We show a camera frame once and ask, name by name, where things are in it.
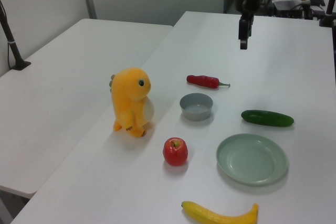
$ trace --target red apple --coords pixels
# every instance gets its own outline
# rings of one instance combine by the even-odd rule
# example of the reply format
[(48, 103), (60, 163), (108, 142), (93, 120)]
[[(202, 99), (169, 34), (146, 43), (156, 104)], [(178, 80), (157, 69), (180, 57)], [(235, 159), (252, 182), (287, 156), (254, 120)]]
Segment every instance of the red apple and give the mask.
[(171, 137), (163, 146), (163, 156), (172, 166), (180, 166), (187, 160), (188, 148), (185, 141), (179, 137)]

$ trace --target chili pepper stem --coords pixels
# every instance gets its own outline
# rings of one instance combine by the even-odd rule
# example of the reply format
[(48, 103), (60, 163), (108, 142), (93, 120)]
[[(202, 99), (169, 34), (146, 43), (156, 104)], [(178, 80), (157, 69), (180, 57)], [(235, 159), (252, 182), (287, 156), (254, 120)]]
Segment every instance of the chili pepper stem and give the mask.
[(224, 83), (219, 83), (218, 86), (228, 86), (228, 87), (231, 87), (231, 84), (224, 84)]

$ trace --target plush toy foot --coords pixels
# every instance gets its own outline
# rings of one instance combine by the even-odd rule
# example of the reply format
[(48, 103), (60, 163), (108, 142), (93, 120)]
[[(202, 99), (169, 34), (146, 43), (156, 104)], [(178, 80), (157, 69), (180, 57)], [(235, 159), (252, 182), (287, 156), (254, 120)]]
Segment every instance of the plush toy foot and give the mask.
[(145, 135), (145, 129), (144, 128), (132, 128), (129, 131), (127, 131), (130, 135), (135, 136), (135, 137), (140, 137)]
[(120, 129), (121, 129), (121, 124), (117, 120), (115, 120), (114, 125), (113, 125), (113, 130), (118, 131)]

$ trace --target plastic fruit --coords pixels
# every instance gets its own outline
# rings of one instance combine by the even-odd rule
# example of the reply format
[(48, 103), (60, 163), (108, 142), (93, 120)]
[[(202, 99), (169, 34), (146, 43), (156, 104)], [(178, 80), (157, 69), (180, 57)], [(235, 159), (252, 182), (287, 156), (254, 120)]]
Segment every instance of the plastic fruit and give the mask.
[(163, 146), (163, 156), (172, 166), (183, 165), (188, 158), (188, 148), (185, 141), (179, 137), (171, 137)]
[(182, 207), (187, 215), (201, 224), (255, 224), (258, 216), (256, 203), (249, 212), (234, 217), (216, 214), (191, 201), (182, 202)]

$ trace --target floor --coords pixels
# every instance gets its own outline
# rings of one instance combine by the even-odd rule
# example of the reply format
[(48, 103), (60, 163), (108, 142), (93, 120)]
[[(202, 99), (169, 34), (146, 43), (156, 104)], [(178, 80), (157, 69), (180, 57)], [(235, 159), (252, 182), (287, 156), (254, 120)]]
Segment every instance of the floor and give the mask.
[(0, 190), (0, 224), (10, 224), (29, 199)]

